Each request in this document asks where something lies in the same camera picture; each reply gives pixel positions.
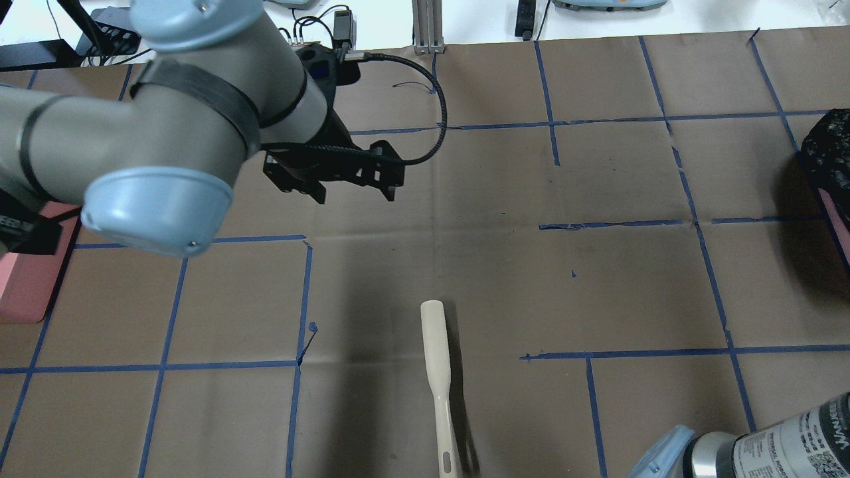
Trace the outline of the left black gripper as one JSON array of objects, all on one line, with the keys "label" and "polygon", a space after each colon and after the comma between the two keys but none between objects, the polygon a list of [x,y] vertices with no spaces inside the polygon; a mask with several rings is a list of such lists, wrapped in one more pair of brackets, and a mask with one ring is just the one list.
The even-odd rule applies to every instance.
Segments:
[{"label": "left black gripper", "polygon": [[355,84],[359,67],[319,43],[294,52],[304,73],[296,78],[295,99],[263,117],[263,173],[283,193],[297,191],[319,204],[327,202],[324,181],[373,187],[394,202],[406,178],[404,161],[386,140],[358,148],[333,108],[337,87]]}]

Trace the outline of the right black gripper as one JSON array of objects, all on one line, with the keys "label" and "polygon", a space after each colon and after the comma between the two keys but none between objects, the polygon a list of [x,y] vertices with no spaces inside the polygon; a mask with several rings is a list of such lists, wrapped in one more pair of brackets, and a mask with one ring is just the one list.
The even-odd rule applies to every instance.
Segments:
[{"label": "right black gripper", "polygon": [[804,171],[835,200],[849,197],[849,111],[828,111],[805,136]]}]

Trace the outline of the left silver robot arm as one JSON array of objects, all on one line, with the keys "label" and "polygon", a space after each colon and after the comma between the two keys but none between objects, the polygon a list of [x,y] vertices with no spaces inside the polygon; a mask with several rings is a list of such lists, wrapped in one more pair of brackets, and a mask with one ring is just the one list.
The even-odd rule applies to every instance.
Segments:
[{"label": "left silver robot arm", "polygon": [[156,54],[130,101],[2,87],[3,254],[54,253],[42,209],[58,202],[112,242],[197,256],[259,151],[283,193],[323,203],[344,181],[394,200],[398,153],[358,148],[334,111],[338,50],[290,45],[260,1],[133,1],[130,17]]}]

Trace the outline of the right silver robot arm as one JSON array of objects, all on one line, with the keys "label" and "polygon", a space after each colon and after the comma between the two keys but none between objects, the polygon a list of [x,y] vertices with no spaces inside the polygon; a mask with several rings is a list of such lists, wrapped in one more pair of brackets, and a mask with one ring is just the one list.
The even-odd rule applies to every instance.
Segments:
[{"label": "right silver robot arm", "polygon": [[[819,191],[848,255],[849,112],[828,111],[804,138],[804,172]],[[735,436],[676,426],[652,445],[631,477],[847,477],[848,393]]]}]

